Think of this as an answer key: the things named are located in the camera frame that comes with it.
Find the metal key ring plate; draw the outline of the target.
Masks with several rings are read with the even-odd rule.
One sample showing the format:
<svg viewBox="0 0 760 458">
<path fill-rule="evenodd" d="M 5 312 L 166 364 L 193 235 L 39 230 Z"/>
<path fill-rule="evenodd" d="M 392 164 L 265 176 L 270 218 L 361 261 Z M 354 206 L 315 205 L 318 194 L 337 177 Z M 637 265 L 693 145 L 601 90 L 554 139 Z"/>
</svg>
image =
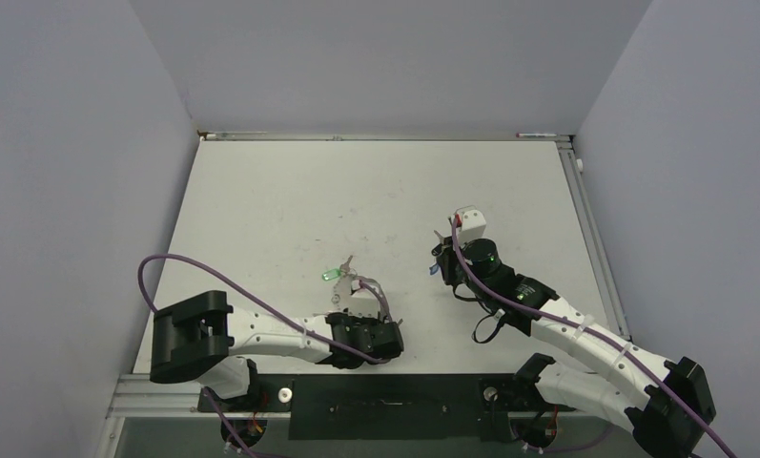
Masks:
<svg viewBox="0 0 760 458">
<path fill-rule="evenodd" d="M 381 285 L 358 274 L 342 275 L 335 283 L 331 302 L 335 310 L 359 318 L 391 319 L 390 305 Z"/>
</svg>

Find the green tagged key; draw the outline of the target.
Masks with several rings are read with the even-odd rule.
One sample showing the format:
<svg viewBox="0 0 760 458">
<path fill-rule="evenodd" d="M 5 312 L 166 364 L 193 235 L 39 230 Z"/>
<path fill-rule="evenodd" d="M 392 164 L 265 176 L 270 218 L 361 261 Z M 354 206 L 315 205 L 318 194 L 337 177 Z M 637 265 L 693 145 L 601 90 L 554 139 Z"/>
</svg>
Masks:
<svg viewBox="0 0 760 458">
<path fill-rule="evenodd" d="M 335 281 L 340 279 L 341 277 L 348 276 L 351 274 L 351 261 L 353 260 L 353 256 L 349 256 L 343 263 L 341 263 L 338 267 L 326 270 L 321 274 L 321 278 L 324 281 Z"/>
</svg>

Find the black tagged key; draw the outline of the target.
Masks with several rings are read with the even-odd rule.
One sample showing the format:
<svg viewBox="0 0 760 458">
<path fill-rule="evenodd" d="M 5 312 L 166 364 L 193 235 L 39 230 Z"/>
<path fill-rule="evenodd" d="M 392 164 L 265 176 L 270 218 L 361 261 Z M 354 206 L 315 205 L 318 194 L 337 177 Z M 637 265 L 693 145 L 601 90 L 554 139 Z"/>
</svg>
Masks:
<svg viewBox="0 0 760 458">
<path fill-rule="evenodd" d="M 434 234 L 437 237 L 437 239 L 439 240 L 439 244 L 440 245 L 445 245 L 446 236 L 442 235 L 437 230 L 434 230 Z"/>
</svg>

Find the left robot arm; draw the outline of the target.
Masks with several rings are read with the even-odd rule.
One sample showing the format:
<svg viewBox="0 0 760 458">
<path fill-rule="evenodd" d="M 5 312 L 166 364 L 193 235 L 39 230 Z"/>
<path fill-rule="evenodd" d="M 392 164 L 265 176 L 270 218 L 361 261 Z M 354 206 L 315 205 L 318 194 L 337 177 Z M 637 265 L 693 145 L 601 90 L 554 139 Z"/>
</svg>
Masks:
<svg viewBox="0 0 760 458">
<path fill-rule="evenodd" d="M 198 381 L 237 356 L 290 357 L 338 369 L 381 364 L 404 350 L 395 322 L 331 312 L 283 320 L 228 304 L 212 290 L 154 313 L 150 380 Z"/>
</svg>

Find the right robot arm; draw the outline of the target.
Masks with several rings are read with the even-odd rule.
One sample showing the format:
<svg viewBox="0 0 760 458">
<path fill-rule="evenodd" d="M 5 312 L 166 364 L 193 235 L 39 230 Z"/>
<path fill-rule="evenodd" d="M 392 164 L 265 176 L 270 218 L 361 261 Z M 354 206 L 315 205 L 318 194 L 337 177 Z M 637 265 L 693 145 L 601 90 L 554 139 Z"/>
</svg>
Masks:
<svg viewBox="0 0 760 458">
<path fill-rule="evenodd" d="M 689 457 L 713 436 L 716 408 L 706 373 L 692 359 L 674 362 L 596 323 L 554 289 L 502 263 L 495 242 L 442 239 L 431 270 L 470 291 L 497 328 L 510 326 L 583 365 L 573 369 L 535 353 L 516 372 L 514 395 L 527 408 L 567 406 L 629 433 L 651 457 Z"/>
</svg>

